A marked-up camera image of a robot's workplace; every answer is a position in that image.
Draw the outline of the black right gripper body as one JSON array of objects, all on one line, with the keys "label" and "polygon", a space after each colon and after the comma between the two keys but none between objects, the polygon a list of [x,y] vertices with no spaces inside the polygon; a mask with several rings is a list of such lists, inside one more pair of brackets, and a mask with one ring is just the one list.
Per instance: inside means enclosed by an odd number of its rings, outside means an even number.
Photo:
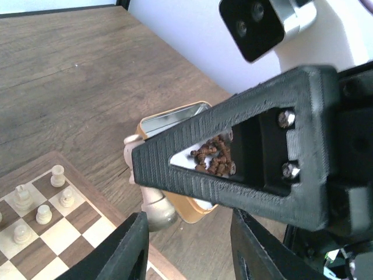
[{"label": "black right gripper body", "polygon": [[372,62],[334,73],[322,97],[329,224],[322,245],[372,240]]}]

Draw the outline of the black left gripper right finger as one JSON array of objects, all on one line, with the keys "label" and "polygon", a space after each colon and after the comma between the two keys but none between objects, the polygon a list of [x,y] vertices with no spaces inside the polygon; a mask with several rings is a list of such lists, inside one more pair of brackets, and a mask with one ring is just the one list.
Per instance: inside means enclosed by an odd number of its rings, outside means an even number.
[{"label": "black left gripper right finger", "polygon": [[236,279],[326,279],[245,211],[233,209],[230,236]]}]

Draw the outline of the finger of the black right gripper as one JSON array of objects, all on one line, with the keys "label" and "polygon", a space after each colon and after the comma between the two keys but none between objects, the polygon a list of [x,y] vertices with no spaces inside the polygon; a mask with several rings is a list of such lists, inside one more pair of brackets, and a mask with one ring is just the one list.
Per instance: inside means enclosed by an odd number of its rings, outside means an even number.
[{"label": "finger of the black right gripper", "polygon": [[[135,182],[310,231],[326,228],[339,104],[334,67],[298,66],[147,139],[132,152]],[[232,177],[171,163],[178,152],[227,130]]]}]

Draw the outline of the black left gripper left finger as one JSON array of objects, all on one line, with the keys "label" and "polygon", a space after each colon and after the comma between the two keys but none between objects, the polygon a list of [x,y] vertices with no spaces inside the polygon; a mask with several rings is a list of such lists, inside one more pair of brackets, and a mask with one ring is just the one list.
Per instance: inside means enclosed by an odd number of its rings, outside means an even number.
[{"label": "black left gripper left finger", "polygon": [[58,279],[146,279],[149,224],[133,213],[82,261]]}]

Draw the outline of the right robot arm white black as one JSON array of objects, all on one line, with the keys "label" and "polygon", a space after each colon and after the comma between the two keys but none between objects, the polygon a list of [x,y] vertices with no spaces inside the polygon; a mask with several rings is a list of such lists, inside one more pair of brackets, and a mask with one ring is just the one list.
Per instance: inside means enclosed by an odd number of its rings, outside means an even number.
[{"label": "right robot arm white black", "polygon": [[147,140],[136,183],[233,209],[237,279],[372,278],[372,63],[305,65]]}]

